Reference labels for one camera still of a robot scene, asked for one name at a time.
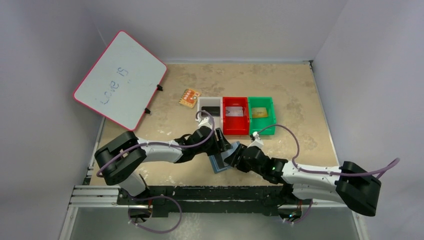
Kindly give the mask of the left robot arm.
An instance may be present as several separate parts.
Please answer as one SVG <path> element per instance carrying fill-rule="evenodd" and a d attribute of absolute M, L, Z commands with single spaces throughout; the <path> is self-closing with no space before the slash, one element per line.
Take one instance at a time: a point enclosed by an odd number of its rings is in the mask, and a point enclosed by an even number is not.
<path fill-rule="evenodd" d="M 149 199 L 148 185 L 137 173 L 142 163 L 168 162 L 181 164 L 196 155 L 207 154 L 211 160 L 223 160 L 232 154 L 237 142 L 229 143 L 220 128 L 202 126 L 191 134 L 184 134 L 171 141 L 148 141 L 126 131 L 98 149 L 94 158 L 99 166 L 97 176 L 108 186 L 118 185 L 138 205 Z"/>

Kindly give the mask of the blue card holder wallet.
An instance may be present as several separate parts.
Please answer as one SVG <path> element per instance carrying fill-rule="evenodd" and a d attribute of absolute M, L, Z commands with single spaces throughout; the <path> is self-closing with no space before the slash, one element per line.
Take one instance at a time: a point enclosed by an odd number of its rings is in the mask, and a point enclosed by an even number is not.
<path fill-rule="evenodd" d="M 212 170 L 215 174 L 218 174 L 231 168 L 231 166 L 228 163 L 225 163 L 224 160 L 231 154 L 233 154 L 239 145 L 239 141 L 233 142 L 228 150 L 208 157 L 211 163 Z"/>

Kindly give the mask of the red plastic bin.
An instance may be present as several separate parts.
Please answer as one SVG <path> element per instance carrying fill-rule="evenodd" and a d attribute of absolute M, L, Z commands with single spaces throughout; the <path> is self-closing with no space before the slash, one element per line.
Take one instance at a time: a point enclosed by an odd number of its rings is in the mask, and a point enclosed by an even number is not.
<path fill-rule="evenodd" d="M 243 117 L 228 117 L 225 107 L 243 107 Z M 224 135 L 248 135 L 250 130 L 250 117 L 247 97 L 224 96 L 222 98 L 222 130 Z"/>

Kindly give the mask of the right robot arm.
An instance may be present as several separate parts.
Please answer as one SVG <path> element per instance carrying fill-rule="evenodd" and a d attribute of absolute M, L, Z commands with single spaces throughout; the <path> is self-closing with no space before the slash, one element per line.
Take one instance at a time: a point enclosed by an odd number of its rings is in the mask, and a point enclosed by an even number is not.
<path fill-rule="evenodd" d="M 259 147 L 243 144 L 223 161 L 241 172 L 254 172 L 271 184 L 282 184 L 280 196 L 288 204 L 319 199 L 345 204 L 364 216 L 376 215 L 382 183 L 354 162 L 306 170 L 304 164 L 269 157 Z"/>

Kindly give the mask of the green plastic bin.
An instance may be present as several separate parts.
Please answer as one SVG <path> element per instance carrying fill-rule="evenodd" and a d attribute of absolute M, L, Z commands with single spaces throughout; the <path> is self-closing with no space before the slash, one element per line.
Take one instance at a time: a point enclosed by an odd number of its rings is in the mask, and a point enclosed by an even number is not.
<path fill-rule="evenodd" d="M 277 123 L 276 112 L 274 108 L 274 101 L 272 97 L 265 96 L 248 96 L 248 110 L 249 110 L 249 133 L 259 132 L 265 127 Z M 268 117 L 266 118 L 252 118 L 251 108 L 265 107 L 267 109 Z"/>

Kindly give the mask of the white plastic bin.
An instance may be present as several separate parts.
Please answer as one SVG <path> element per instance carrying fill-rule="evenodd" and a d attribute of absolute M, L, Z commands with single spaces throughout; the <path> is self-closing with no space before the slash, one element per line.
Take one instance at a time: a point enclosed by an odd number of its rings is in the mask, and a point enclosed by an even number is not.
<path fill-rule="evenodd" d="M 202 106 L 218 106 L 220 107 L 220 116 L 212 116 L 215 124 L 215 128 L 221 128 L 223 124 L 223 110 L 222 110 L 222 97 L 205 97 L 201 96 L 197 101 L 197 111 L 202 111 Z"/>

